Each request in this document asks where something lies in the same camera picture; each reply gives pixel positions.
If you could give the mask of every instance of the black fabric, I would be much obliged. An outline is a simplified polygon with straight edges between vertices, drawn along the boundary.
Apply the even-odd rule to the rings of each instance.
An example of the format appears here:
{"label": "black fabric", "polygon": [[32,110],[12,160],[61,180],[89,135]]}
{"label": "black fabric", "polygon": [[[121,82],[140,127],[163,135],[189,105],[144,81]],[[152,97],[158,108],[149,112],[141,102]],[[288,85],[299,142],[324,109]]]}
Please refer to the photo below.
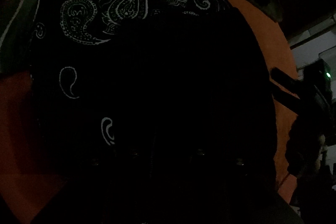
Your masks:
{"label": "black fabric", "polygon": [[[77,192],[68,186],[32,223],[238,223],[229,163],[242,158],[274,189],[277,148],[267,67],[244,17],[226,0],[104,1],[40,0],[33,97]],[[64,198],[81,201],[59,214]]]}
{"label": "black fabric", "polygon": [[305,224],[335,223],[335,184],[336,177],[332,176],[329,166],[322,166],[313,180],[298,180],[294,194]]}

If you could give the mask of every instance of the button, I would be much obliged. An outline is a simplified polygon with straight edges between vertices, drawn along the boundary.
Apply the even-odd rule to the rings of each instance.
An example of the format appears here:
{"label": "button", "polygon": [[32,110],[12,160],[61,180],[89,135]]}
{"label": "button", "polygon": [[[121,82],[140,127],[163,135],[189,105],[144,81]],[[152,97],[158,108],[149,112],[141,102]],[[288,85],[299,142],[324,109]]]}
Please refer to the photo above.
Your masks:
{"label": "button", "polygon": [[139,156],[139,149],[138,148],[128,148],[128,152],[133,159]]}
{"label": "button", "polygon": [[240,159],[240,158],[236,159],[236,165],[239,165],[239,166],[244,165],[243,159]]}
{"label": "button", "polygon": [[93,166],[97,166],[97,165],[99,165],[99,160],[98,159],[92,159],[90,161],[90,164],[93,165]]}
{"label": "button", "polygon": [[203,149],[197,149],[197,155],[199,155],[199,156],[204,156],[205,155],[205,153],[204,153],[204,150]]}

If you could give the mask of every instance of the white wall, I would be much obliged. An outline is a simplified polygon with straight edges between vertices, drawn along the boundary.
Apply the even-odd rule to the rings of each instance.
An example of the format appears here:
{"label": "white wall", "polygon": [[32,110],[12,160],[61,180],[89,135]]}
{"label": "white wall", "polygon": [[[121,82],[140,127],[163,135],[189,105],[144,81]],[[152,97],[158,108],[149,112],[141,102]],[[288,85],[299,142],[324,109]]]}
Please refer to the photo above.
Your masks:
{"label": "white wall", "polygon": [[328,147],[326,162],[330,166],[331,173],[333,173],[334,163],[336,162],[336,145]]}
{"label": "white wall", "polygon": [[300,68],[313,63],[319,53],[336,46],[336,29],[329,31],[300,47],[292,50],[296,67]]}

